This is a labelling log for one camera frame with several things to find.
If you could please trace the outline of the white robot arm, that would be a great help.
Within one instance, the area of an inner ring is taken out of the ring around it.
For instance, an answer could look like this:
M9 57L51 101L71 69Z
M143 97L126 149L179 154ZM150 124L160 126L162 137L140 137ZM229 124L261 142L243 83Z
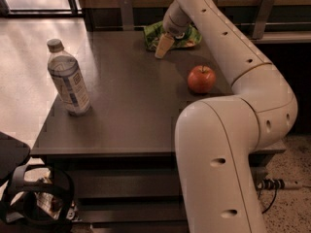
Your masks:
M275 65L225 17L217 0L174 0L165 32L194 24L232 89L180 113L175 151L190 233L266 233L250 153L282 139L297 116Z

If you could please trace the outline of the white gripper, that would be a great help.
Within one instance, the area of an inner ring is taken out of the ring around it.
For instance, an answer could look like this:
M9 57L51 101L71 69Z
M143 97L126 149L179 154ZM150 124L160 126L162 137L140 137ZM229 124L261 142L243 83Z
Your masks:
M188 30L190 23L191 20L188 15L180 8L178 2L174 0L164 15L162 25L166 33L163 33L159 38L155 57L158 59L163 58L175 42L173 37L179 37L184 34Z

